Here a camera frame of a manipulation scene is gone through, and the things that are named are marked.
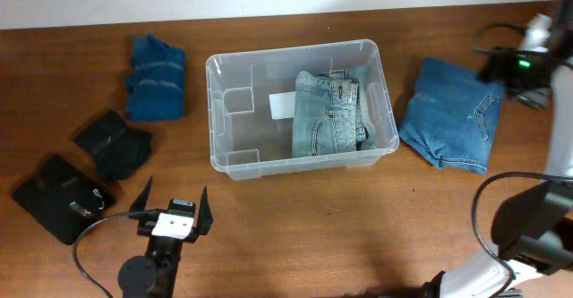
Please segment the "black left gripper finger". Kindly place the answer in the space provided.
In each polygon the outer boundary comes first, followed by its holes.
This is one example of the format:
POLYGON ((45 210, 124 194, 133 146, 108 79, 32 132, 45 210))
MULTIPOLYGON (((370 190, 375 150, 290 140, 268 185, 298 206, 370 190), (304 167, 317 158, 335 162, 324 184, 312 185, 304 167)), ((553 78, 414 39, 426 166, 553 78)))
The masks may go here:
POLYGON ((138 197, 134 200, 134 202, 130 206, 129 211, 131 213, 141 212, 145 210, 148 198, 150 196, 152 184, 153 184, 153 177, 151 176, 147 181, 143 191, 138 195, 138 197))
POLYGON ((201 194, 201 204, 197 217, 196 231, 198 235, 207 235, 213 224, 213 216, 208 199, 208 188, 204 187, 201 194))

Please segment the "medium blue jeans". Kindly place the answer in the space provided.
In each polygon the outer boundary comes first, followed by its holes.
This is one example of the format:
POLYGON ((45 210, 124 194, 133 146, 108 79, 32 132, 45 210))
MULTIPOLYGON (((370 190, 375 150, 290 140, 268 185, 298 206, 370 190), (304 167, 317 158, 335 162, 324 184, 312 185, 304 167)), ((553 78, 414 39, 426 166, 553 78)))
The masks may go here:
POLYGON ((427 58, 398 129, 403 142, 437 168, 487 172, 505 87, 476 72, 427 58))

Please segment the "dark blue taped knit garment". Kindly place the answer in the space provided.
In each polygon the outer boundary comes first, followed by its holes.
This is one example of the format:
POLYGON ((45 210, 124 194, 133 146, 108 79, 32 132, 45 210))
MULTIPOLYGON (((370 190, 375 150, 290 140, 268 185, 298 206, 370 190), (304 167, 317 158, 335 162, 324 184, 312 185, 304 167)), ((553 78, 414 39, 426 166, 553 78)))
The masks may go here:
POLYGON ((133 122, 157 122, 184 116, 185 52, 153 35, 133 38, 133 73, 124 77, 126 113, 133 122))

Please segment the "light washed jeans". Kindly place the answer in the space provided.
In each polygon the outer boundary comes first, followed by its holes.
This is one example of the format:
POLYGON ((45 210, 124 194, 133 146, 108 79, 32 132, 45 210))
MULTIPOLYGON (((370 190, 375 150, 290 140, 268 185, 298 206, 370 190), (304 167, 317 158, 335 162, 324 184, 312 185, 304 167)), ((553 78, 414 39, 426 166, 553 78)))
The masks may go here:
POLYGON ((315 157, 378 148, 366 103, 366 65, 295 80, 292 156, 315 157))

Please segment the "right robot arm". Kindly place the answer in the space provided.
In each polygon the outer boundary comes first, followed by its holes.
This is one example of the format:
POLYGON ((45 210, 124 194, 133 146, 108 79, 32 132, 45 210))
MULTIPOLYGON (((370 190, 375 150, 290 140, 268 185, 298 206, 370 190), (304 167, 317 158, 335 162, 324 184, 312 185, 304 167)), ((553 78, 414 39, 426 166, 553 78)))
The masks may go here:
POLYGON ((217 54, 206 63, 210 162, 235 180, 369 166, 411 146, 432 165, 483 174, 505 96, 553 103, 550 152, 535 186, 507 200, 492 238, 417 297, 498 297, 572 266, 572 0, 518 27, 517 47, 486 50, 478 72, 423 62, 397 123, 369 39, 217 54))

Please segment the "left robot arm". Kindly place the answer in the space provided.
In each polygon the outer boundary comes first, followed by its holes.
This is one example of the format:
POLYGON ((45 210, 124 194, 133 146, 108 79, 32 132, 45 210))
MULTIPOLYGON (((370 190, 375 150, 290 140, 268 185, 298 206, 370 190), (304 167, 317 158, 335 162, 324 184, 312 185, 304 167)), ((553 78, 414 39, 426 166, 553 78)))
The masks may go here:
POLYGON ((130 207, 137 235, 148 239, 144 254, 128 259, 117 276, 123 298, 171 297, 181 252, 195 239, 196 205, 172 199, 166 209, 147 210, 153 180, 149 179, 130 207))

